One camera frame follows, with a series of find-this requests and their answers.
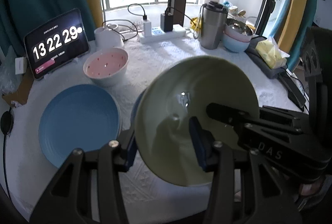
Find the tissue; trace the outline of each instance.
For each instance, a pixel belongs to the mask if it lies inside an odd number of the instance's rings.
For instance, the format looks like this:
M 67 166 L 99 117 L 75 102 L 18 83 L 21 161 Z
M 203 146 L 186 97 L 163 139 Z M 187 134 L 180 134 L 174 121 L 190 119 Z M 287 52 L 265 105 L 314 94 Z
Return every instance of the tissue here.
M 280 50 L 274 38 L 269 37 L 260 41 L 256 46 L 256 51 L 263 58 L 270 69 L 277 69 L 286 65 L 289 54 Z

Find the round black device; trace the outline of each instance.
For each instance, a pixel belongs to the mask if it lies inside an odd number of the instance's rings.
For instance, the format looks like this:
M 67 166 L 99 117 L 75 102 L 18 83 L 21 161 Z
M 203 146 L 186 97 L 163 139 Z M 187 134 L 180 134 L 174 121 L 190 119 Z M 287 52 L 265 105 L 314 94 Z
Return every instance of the round black device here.
M 4 135 L 8 135 L 14 125 L 14 118 L 10 111 L 6 111 L 3 113 L 0 119 L 0 129 Z

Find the power strip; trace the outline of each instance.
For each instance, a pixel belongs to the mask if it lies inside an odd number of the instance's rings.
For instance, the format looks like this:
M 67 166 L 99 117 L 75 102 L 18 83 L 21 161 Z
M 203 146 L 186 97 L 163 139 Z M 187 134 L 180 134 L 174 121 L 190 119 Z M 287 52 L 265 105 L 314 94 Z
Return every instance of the power strip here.
M 144 32 L 138 33 L 138 38 L 140 43 L 145 44 L 149 42 L 157 42 L 157 41 L 163 41 L 163 40 L 169 40 L 174 38 L 182 38 L 186 35 L 186 30 L 179 24 L 173 25 L 173 31 L 170 32 L 164 32 L 158 27 L 152 28 L 152 35 L 151 36 L 144 36 Z

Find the table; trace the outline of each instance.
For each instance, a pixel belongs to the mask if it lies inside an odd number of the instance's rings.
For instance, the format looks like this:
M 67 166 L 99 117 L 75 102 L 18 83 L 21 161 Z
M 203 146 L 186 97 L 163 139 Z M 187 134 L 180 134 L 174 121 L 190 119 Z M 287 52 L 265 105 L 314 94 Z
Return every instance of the table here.
M 218 56 L 240 67 L 253 84 L 260 106 L 299 111 L 288 99 L 283 85 L 278 80 L 269 80 L 245 53 L 230 53 L 221 45 L 216 50 L 206 50 L 190 34 L 144 45 L 133 39 L 124 48 L 129 54 L 126 77 L 121 84 L 107 89 L 121 107 L 122 129 L 130 126 L 131 110 L 138 95 L 161 71 L 179 60 L 199 55 Z M 92 83 L 83 73 L 88 56 L 35 81 L 27 104 L 13 110 L 14 127 L 6 151 L 7 177 L 13 203 L 26 219 L 57 171 L 39 147 L 40 117 L 59 92 L 73 85 Z M 139 154 L 129 172 L 120 174 L 120 181 L 131 224 L 163 223 L 193 215 L 206 209 L 210 194 L 208 185 L 180 187 L 164 182 L 152 174 Z

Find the cardboard box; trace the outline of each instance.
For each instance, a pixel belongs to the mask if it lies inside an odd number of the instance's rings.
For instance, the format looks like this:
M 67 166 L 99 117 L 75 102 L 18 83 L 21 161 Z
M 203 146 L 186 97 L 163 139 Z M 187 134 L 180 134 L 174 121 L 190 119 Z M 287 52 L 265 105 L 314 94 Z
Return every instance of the cardboard box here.
M 24 105 L 28 101 L 30 89 L 32 84 L 34 83 L 34 77 L 32 75 L 31 69 L 28 68 L 27 72 L 23 75 L 22 81 L 19 85 L 19 88 L 16 92 L 2 95 L 2 98 L 10 105 L 11 107 L 15 107 L 15 102 L 18 102 L 21 105 Z

